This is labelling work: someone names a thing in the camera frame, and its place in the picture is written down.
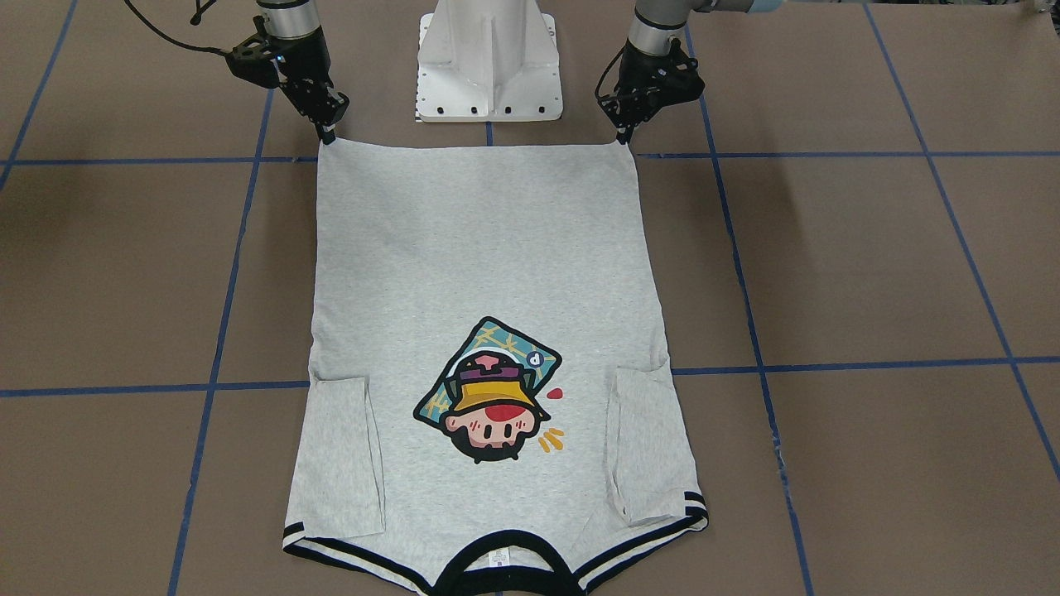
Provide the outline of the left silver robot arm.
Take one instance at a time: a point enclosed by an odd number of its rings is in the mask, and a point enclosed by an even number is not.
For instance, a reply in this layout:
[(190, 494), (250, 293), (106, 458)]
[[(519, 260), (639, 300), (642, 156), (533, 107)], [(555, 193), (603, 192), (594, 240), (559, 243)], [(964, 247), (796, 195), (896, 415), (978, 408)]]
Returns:
[(617, 143), (662, 109), (696, 102), (705, 83), (699, 60), (679, 41), (693, 12), (771, 12), (781, 1), (636, 1), (625, 43), (595, 84), (594, 99), (610, 119)]

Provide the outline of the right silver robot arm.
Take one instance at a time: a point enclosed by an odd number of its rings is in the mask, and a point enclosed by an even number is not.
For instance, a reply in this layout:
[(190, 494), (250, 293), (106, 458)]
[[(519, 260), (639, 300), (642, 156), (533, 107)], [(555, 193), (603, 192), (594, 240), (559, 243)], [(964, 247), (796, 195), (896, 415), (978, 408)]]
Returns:
[(257, 5), (255, 33), (224, 56), (230, 72), (258, 87), (280, 89), (329, 146), (349, 98), (330, 77), (332, 60), (316, 4), (258, 1)]

